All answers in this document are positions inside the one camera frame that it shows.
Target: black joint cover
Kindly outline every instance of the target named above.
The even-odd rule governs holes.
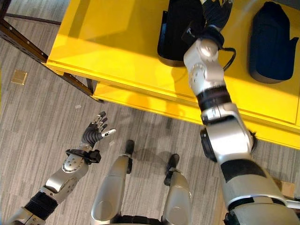
[[[158,219],[147,218],[142,216],[121,216],[118,224],[147,224],[147,225],[162,225]]]
[[[224,162],[221,165],[221,170],[226,183],[229,182],[232,178],[247,174],[266,177],[266,174],[261,169],[261,167],[255,162],[248,159],[235,159]]]
[[[58,206],[57,202],[43,192],[37,192],[25,205],[25,209],[46,220]]]

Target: yellow table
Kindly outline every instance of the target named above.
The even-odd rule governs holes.
[[[222,31],[237,57],[225,81],[247,127],[257,137],[300,149],[300,43],[288,81],[264,84],[247,71],[250,26],[263,0],[235,1]],[[46,66],[100,81],[94,98],[201,124],[185,68],[159,62],[157,43],[168,0],[71,0]],[[291,37],[300,37],[300,11],[282,5]],[[224,65],[230,53],[220,52]]]

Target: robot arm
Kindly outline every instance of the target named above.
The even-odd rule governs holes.
[[[217,8],[218,12],[230,13],[229,2],[223,3],[224,9],[218,0],[201,2],[208,17],[206,29],[185,53],[184,63],[205,125],[201,131],[204,153],[220,165],[223,197],[229,211],[224,222],[226,225],[299,225],[273,179],[252,159],[255,137],[246,129],[224,82],[224,71],[218,62],[218,50],[223,43],[218,42],[222,40],[218,32],[229,14],[224,12],[219,20],[215,19],[219,14],[212,11]]]
[[[21,207],[8,221],[7,225],[43,225],[55,208],[74,190],[78,181],[87,173],[91,163],[99,163],[98,150],[93,151],[95,143],[115,133],[111,129],[102,133],[107,118],[105,112],[98,114],[82,135],[76,149],[67,150],[67,159],[30,201]]]

